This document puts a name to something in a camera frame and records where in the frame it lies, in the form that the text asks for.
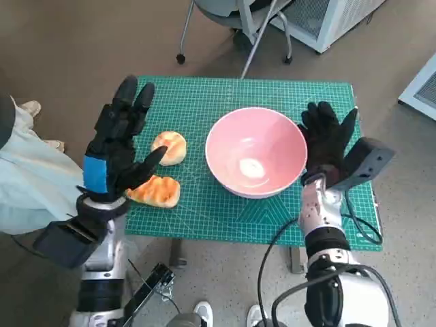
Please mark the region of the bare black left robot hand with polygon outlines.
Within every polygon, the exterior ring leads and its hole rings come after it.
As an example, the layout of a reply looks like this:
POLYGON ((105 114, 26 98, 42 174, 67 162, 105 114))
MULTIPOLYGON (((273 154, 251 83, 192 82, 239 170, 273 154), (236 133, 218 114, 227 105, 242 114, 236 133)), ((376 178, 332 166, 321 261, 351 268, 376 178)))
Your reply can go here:
POLYGON ((159 146, 144 161, 135 160, 134 136, 142 132, 155 94, 153 83, 139 93, 137 86, 137 77, 127 76, 95 124, 83 164, 84 192, 95 202, 113 202, 147 182, 168 150, 159 146))

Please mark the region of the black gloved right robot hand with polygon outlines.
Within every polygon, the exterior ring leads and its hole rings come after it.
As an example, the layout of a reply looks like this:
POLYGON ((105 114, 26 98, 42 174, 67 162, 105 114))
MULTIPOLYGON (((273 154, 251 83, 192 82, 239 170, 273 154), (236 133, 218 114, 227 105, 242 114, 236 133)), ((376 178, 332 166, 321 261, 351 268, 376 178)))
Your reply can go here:
POLYGON ((298 125, 307 144, 306 172, 302 184, 307 185, 320 175, 326 177, 327 186, 337 184, 345 175, 345 150, 353 135, 358 109, 349 111, 339 121, 328 102, 310 102, 301 113, 298 125))

